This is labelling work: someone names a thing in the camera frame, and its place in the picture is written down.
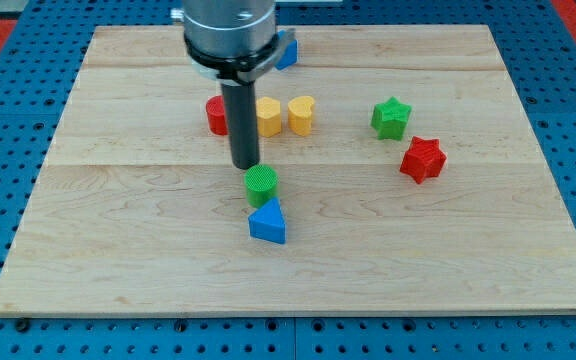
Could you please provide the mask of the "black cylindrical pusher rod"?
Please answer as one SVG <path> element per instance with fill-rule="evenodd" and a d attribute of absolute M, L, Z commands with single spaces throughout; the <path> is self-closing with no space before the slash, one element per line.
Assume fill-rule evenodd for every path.
<path fill-rule="evenodd" d="M 254 84 L 221 85 L 233 165 L 247 170 L 260 161 Z"/>

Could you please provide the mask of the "blue block behind arm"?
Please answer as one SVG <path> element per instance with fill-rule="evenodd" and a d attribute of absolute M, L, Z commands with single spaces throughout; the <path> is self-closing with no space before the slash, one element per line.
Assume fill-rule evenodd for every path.
<path fill-rule="evenodd" d="M 281 59 L 275 64 L 277 70 L 284 70 L 298 62 L 299 42 L 294 38 L 285 49 Z"/>

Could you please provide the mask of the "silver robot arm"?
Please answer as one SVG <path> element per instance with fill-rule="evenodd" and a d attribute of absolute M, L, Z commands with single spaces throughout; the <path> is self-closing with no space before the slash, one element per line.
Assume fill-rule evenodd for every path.
<path fill-rule="evenodd" d="M 295 30 L 279 33 L 274 0 L 183 0 L 170 11 L 183 26 L 192 65 L 220 84 L 233 165 L 247 170 L 260 162 L 255 82 L 295 41 Z"/>

